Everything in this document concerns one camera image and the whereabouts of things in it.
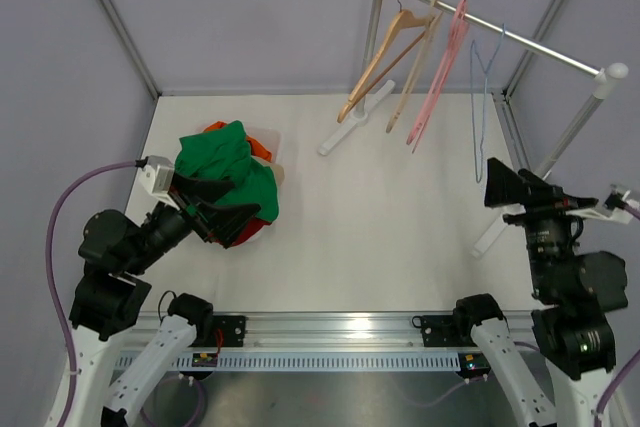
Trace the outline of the red t shirt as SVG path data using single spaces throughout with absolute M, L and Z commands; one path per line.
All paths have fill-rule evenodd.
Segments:
M 260 231 L 264 227 L 267 227 L 270 225 L 271 225 L 270 222 L 264 221 L 260 218 L 257 218 L 257 217 L 252 218 L 249 221 L 249 223 L 246 225 L 242 233 L 236 238 L 232 246 L 237 247 L 239 245 L 242 245 L 246 242 L 251 241 L 260 233 Z

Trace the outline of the green t shirt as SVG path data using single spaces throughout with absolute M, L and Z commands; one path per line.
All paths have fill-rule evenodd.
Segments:
M 273 170 L 255 160 L 240 121 L 185 136 L 175 159 L 175 172 L 204 180 L 231 180 L 234 187 L 215 202 L 218 206 L 257 204 L 256 217 L 274 222 L 279 216 L 278 185 Z

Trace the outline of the orange t shirt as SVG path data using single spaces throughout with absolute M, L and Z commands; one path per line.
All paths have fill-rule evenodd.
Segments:
M 211 124 L 208 127 L 206 127 L 203 130 L 203 132 L 206 133 L 206 132 L 211 132 L 215 130 L 220 130 L 226 126 L 227 126 L 226 122 L 217 121 L 214 124 Z M 269 163 L 272 162 L 273 153 L 270 150 L 268 150 L 262 143 L 260 143 L 257 139 L 249 135 L 246 136 L 246 141 L 250 145 L 250 151 L 253 157 L 257 157 Z

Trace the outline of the beige t shirt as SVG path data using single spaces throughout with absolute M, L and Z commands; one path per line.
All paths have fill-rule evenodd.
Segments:
M 277 163 L 271 163 L 262 158 L 258 158 L 258 161 L 261 165 L 271 170 L 275 178 L 276 186 L 280 189 L 285 180 L 284 168 Z

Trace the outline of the blue hanger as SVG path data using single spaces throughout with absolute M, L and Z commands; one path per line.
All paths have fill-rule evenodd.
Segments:
M 500 37 L 491 56 L 484 60 L 481 56 L 478 42 L 473 39 L 469 47 L 469 75 L 470 75 L 470 112 L 473 145 L 474 178 L 480 184 L 484 178 L 485 140 L 487 128 L 487 99 L 489 80 L 496 57 L 500 52 L 506 34 L 506 25 L 500 28 Z

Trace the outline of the beige plastic hanger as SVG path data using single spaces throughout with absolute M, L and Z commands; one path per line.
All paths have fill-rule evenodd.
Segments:
M 427 21 L 425 23 L 425 29 L 423 32 L 423 36 L 419 42 L 419 49 L 414 60 L 414 63 L 411 67 L 405 85 L 403 87 L 401 97 L 399 103 L 397 104 L 395 110 L 393 111 L 391 117 L 386 126 L 386 133 L 389 134 L 399 117 L 401 116 L 406 104 L 409 101 L 410 96 L 416 86 L 417 81 L 419 80 L 421 73 L 426 65 L 427 57 L 429 55 L 431 44 L 433 42 L 435 34 L 438 32 L 439 24 L 441 22 L 441 18 L 443 13 L 436 12 L 436 3 L 439 0 L 431 0 L 430 8 L 427 15 Z

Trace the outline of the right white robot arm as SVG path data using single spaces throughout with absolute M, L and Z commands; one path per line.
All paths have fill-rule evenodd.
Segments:
M 588 219 L 627 223 L 638 217 L 631 192 L 613 187 L 607 199 L 576 197 L 534 173 L 487 161 L 484 204 L 519 205 L 507 225 L 523 228 L 535 300 L 532 331 L 553 386 L 546 396 L 519 353 L 508 322 L 490 294 L 457 301 L 452 331 L 475 344 L 489 363 L 520 426 L 607 426 L 608 403 L 629 371 L 632 357 L 615 368 L 616 346 L 609 312 L 627 307 L 625 261 L 606 251 L 577 254 Z

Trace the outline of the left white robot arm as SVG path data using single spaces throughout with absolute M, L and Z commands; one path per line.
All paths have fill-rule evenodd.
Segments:
M 85 181 L 102 172 L 127 168 L 139 170 L 140 182 L 157 203 L 142 224 L 113 209 L 88 220 L 78 249 L 84 273 L 71 309 L 65 313 L 52 265 L 54 229 L 61 207 Z M 234 186 L 228 178 L 180 175 L 168 159 L 148 157 L 95 169 L 63 192 L 47 227 L 45 263 L 68 362 L 47 425 L 131 426 L 154 388 L 187 348 L 220 351 L 243 346 L 245 316 L 217 314 L 210 302 L 183 293 L 170 302 L 143 351 L 117 380 L 111 378 L 151 290 L 141 278 L 145 271 L 190 234 L 206 243 L 231 247 L 258 213 L 256 203 L 220 204 Z

